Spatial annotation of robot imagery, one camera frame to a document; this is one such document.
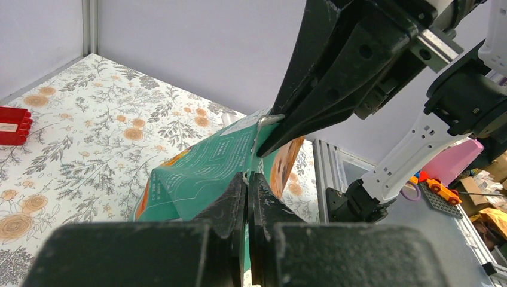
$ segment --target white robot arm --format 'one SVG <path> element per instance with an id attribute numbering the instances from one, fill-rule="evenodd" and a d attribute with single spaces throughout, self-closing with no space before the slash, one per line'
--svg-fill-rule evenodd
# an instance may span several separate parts
<path id="1" fill-rule="evenodd" d="M 441 13 L 452 1 L 428 2 Z M 361 221 L 381 220 L 387 215 L 385 207 L 394 201 L 410 177 L 451 143 L 471 134 L 505 140 L 507 93 L 486 78 L 485 71 L 490 68 L 507 75 L 507 33 L 503 30 L 507 28 L 506 11 L 506 0 L 493 0 L 484 43 L 434 82 L 428 92 L 430 100 L 416 123 L 374 170 L 351 184 L 347 192 L 349 204 L 341 208 L 342 212 L 352 209 Z M 334 218 L 339 220 L 339 213 Z"/>

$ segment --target purple object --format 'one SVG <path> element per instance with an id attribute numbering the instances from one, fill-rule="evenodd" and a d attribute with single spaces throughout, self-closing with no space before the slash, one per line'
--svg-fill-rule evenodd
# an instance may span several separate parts
<path id="1" fill-rule="evenodd" d="M 408 184 L 410 184 L 410 185 L 412 185 L 412 186 L 416 189 L 416 193 L 417 193 L 416 197 L 410 197 L 410 196 L 408 196 L 408 195 L 405 193 L 405 191 L 403 191 L 403 190 L 400 190 L 400 192 L 399 192 L 399 193 L 401 193 L 401 195 L 402 195 L 403 197 L 405 197 L 405 198 L 406 198 L 407 200 L 409 200 L 409 201 L 417 201 L 417 200 L 420 200 L 420 199 L 421 199 L 421 189 L 419 189 L 419 186 L 418 186 L 417 184 L 415 184 L 415 183 L 411 182 L 411 181 L 407 181 L 407 183 L 408 183 Z"/>

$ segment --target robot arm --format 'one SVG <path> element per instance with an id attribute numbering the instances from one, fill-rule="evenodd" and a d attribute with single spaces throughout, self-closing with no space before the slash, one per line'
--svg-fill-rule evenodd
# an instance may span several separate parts
<path id="1" fill-rule="evenodd" d="M 296 49 L 271 110 L 284 119 L 258 155 L 352 114 L 366 118 L 425 66 L 436 72 L 447 66 L 462 52 L 450 38 L 453 28 L 483 2 L 308 1 Z M 483 48 L 475 47 L 435 81 L 424 111 L 406 137 L 374 170 L 349 186 L 347 203 L 333 218 L 381 220 L 403 184 L 449 144 L 472 133 L 505 140 L 505 93 L 485 75 L 490 68 L 503 73 L 507 64 L 507 55 L 495 44 L 501 42 L 506 2 L 494 1 Z M 322 21 L 323 14 L 329 16 L 327 21 Z"/>
<path id="2" fill-rule="evenodd" d="M 486 77 L 490 68 L 478 58 L 481 46 L 483 43 L 437 78 L 411 130 L 374 170 L 351 184 L 347 204 L 333 218 L 381 220 L 410 176 L 452 142 L 469 135 L 507 140 L 507 91 Z"/>

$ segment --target snack bag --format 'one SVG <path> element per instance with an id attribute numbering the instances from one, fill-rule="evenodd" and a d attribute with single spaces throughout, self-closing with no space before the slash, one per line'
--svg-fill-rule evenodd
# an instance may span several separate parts
<path id="1" fill-rule="evenodd" d="M 281 198 L 304 138 L 258 158 L 258 147 L 276 127 L 268 111 L 242 118 L 153 169 L 130 220 L 191 220 L 225 191 L 237 172 L 263 173 Z"/>

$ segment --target table surface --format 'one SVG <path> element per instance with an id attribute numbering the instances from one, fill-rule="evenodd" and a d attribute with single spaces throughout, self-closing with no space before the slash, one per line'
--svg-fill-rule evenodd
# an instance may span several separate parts
<path id="1" fill-rule="evenodd" d="M 0 146 L 0 286 L 22 281 L 58 226 L 127 220 L 151 169 L 222 129 L 222 113 L 245 116 L 95 54 L 8 106 L 34 124 L 23 146 Z M 283 201 L 319 221 L 309 141 Z"/>
<path id="2" fill-rule="evenodd" d="M 346 185 L 374 166 L 340 153 Z M 491 282 L 481 264 L 491 261 L 485 244 L 467 217 L 457 219 L 433 209 L 425 196 L 417 202 L 398 195 L 387 209 L 389 215 L 378 224 L 403 225 L 421 231 L 433 245 L 442 271 L 452 287 L 500 286 Z"/>

